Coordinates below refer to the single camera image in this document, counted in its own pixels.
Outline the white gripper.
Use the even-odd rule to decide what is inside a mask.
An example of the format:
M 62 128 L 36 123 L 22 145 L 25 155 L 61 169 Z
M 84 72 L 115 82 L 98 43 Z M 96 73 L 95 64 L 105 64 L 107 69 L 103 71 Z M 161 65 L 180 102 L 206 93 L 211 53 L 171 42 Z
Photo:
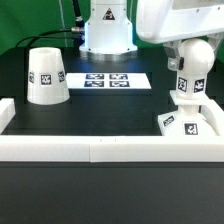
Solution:
M 145 42 L 166 42 L 168 69 L 182 70 L 181 40 L 210 34 L 208 43 L 218 51 L 224 40 L 224 0 L 138 0 L 136 32 Z

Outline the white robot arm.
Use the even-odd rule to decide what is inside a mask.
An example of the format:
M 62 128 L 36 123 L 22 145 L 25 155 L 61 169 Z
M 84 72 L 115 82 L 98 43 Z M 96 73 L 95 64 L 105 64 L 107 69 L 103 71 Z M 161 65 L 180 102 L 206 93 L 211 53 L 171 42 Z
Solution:
M 133 36 L 166 49 L 168 68 L 183 68 L 179 53 L 183 40 L 206 36 L 214 51 L 224 40 L 224 0 L 138 0 L 136 22 L 126 15 L 127 0 L 91 0 L 85 23 L 84 57 L 114 60 L 133 52 Z

